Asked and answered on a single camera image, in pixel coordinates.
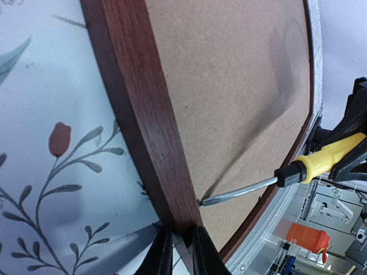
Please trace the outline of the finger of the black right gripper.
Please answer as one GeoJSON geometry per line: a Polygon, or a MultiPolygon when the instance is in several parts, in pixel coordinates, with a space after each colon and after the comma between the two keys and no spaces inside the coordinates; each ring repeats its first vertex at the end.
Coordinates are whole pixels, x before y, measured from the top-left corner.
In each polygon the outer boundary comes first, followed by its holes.
{"type": "MultiPolygon", "coordinates": [[[[329,143],[348,138],[354,134],[366,134],[366,78],[357,78],[353,93],[348,96],[345,114],[328,137],[329,143]]],[[[366,181],[366,138],[355,146],[332,169],[329,178],[335,182],[348,180],[366,181]]]]}

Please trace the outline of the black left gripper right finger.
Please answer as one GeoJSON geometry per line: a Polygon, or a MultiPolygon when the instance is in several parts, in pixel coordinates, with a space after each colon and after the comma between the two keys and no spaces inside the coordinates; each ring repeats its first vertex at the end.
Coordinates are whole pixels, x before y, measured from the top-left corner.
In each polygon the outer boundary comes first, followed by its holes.
{"type": "Polygon", "coordinates": [[[193,271],[196,275],[231,275],[216,250],[206,228],[193,227],[193,271]]]}

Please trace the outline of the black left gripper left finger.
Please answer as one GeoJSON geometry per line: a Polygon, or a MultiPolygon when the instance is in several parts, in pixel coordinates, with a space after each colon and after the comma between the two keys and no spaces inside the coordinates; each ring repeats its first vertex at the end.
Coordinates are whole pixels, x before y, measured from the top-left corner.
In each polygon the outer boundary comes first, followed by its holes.
{"type": "Polygon", "coordinates": [[[162,227],[142,264],[139,275],[171,275],[173,273],[173,233],[162,227]]]}

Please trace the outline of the yellow handled screwdriver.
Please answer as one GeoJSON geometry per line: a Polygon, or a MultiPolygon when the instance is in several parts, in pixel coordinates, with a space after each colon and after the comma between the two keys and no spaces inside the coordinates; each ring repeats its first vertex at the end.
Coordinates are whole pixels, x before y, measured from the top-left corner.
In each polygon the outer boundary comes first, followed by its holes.
{"type": "Polygon", "coordinates": [[[254,183],[235,191],[202,199],[198,201],[198,205],[216,205],[273,184],[280,188],[286,188],[296,183],[308,184],[316,176],[331,171],[331,169],[339,163],[342,158],[360,145],[365,138],[365,134],[356,133],[352,136],[326,145],[311,155],[300,155],[288,166],[275,170],[273,178],[254,183]]]}

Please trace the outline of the red-brown wooden picture frame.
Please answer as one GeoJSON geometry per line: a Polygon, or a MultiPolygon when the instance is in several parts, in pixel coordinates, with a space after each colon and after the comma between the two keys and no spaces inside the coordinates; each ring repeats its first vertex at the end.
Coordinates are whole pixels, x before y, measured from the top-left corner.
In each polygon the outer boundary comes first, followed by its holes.
{"type": "Polygon", "coordinates": [[[123,137],[162,223],[192,265],[192,227],[228,261],[305,140],[313,95],[306,1],[82,1],[123,137]]]}

